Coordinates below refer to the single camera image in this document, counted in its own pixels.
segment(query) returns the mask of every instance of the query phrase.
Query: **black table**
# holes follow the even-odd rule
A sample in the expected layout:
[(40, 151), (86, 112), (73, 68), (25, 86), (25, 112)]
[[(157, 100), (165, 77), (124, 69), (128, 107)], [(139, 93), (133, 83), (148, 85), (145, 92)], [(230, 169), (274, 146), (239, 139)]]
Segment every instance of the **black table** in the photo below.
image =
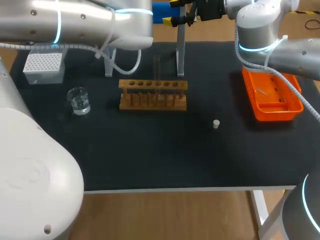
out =
[[(320, 124), (305, 110), (292, 122), (257, 122), (233, 42), (187, 43), (187, 112), (119, 111), (119, 78), (176, 80), (174, 43), (142, 51), (131, 76), (104, 77), (103, 59), (69, 50), (63, 84), (29, 85), (20, 52), (11, 76), (38, 124), (76, 159), (86, 191), (295, 186), (320, 156)], [(136, 52), (118, 51), (130, 69)], [(319, 92), (300, 79), (320, 110)], [(72, 114), (67, 92), (85, 87), (91, 111)], [(213, 129), (213, 120), (220, 120)]]

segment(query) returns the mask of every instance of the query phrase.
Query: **orange tray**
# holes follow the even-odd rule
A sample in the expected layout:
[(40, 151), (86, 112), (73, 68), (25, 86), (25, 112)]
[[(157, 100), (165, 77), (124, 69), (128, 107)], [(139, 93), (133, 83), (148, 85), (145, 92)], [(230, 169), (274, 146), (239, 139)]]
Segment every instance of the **orange tray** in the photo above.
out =
[[(250, 72), (245, 68), (242, 75), (255, 118), (259, 121), (290, 121), (304, 110), (299, 98), (278, 76)], [(290, 74), (283, 75), (301, 93), (296, 77)]]

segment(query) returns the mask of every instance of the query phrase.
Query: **white table leg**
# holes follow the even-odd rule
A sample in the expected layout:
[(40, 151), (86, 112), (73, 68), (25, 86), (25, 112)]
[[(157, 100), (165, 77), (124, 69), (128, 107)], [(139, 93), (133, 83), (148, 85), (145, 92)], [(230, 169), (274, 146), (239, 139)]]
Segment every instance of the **white table leg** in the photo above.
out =
[(290, 191), (287, 191), (274, 207), (272, 212), (268, 214), (264, 194), (262, 190), (251, 191), (251, 198), (254, 206), (256, 220), (258, 222), (258, 235), (260, 240), (271, 240), (282, 227), (282, 208)]

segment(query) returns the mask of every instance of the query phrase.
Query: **test tube rack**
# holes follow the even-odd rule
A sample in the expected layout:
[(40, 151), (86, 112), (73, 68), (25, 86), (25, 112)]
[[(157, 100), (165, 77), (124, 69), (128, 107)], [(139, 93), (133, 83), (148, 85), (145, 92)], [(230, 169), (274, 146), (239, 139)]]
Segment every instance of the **test tube rack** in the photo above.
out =
[(187, 81), (119, 80), (120, 110), (186, 111)]

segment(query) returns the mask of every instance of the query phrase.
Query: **floor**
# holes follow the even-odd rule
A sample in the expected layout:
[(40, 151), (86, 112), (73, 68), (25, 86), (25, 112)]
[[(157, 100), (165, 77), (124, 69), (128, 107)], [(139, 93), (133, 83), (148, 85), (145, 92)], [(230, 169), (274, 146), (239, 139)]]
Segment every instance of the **floor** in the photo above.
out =
[[(302, 0), (299, 9), (320, 10), (320, 2)], [(280, 36), (320, 38), (320, 29), (305, 29), (305, 22), (310, 19), (320, 20), (320, 16), (287, 15), (281, 25)], [(187, 28), (186, 38), (187, 41), (233, 41), (234, 27), (235, 22), (227, 17), (197, 22)], [(156, 42), (173, 42), (176, 37), (176, 28), (154, 26)], [(10, 69), (16, 53), (2, 49), (0, 56)], [(265, 191), (264, 196), (270, 212), (282, 192)], [(70, 239), (256, 240), (258, 236), (249, 193), (222, 191), (87, 194)], [(275, 239), (282, 240), (283, 237), (279, 234)]]

